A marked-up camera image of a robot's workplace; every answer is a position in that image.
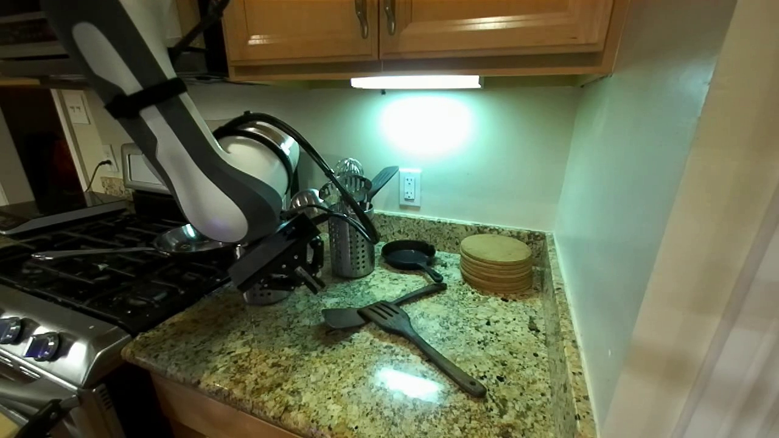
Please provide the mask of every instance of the stove knob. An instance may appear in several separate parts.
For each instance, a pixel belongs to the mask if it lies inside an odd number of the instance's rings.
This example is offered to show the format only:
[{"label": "stove knob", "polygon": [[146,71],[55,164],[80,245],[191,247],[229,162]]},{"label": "stove knob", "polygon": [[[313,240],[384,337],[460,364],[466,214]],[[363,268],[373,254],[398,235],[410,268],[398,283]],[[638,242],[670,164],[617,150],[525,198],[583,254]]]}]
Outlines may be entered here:
[{"label": "stove knob", "polygon": [[18,344],[24,335],[24,319],[0,319],[0,344]]},{"label": "stove knob", "polygon": [[59,349],[63,344],[63,337],[59,335],[39,335],[32,337],[28,349],[27,349],[27,359],[33,360],[55,360],[59,359]]}]

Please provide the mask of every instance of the cabinet handle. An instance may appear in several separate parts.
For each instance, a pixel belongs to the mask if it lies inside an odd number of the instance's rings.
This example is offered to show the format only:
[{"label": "cabinet handle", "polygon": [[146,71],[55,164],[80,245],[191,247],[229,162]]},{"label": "cabinet handle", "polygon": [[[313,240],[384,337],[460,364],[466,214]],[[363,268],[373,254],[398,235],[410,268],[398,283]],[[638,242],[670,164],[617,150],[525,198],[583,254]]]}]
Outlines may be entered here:
[{"label": "cabinet handle", "polygon": [[384,0],[386,32],[394,35],[394,0]]},{"label": "cabinet handle", "polygon": [[360,36],[368,39],[368,0],[354,0],[354,12],[360,22]]}]

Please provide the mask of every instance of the utensil holder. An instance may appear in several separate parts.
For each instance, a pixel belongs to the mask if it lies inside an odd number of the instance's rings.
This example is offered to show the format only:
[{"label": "utensil holder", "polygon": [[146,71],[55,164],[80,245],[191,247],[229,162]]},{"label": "utensil holder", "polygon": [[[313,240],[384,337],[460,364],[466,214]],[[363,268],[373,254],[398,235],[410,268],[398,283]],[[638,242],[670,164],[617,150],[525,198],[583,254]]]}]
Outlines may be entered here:
[{"label": "utensil holder", "polygon": [[[332,209],[351,217],[352,224],[358,221],[342,202]],[[340,217],[330,217],[328,221],[330,270],[338,277],[365,277],[374,268],[374,247],[352,224]]]}]

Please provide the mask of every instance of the gas stove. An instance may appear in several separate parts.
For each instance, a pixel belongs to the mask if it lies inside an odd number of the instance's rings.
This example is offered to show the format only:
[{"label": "gas stove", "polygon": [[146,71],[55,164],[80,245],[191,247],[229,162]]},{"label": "gas stove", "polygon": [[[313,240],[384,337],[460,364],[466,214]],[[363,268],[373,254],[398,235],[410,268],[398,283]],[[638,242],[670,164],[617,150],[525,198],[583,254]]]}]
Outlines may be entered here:
[{"label": "gas stove", "polygon": [[152,207],[101,214],[37,231],[0,249],[0,359],[74,387],[100,382],[132,337],[223,286],[234,249],[191,257],[117,254],[37,262],[37,252],[149,247],[183,221],[156,196]]}]

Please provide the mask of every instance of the cabinet door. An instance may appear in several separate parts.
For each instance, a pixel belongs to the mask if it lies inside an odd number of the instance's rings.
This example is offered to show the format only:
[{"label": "cabinet door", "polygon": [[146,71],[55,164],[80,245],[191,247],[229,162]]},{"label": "cabinet door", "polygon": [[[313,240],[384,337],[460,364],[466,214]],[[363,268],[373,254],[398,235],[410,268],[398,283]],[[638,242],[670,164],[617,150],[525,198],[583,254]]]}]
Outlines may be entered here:
[{"label": "cabinet door", "polygon": [[370,61],[376,0],[234,0],[223,36],[234,66]]},{"label": "cabinet door", "polygon": [[614,0],[380,0],[382,58],[601,51]]}]

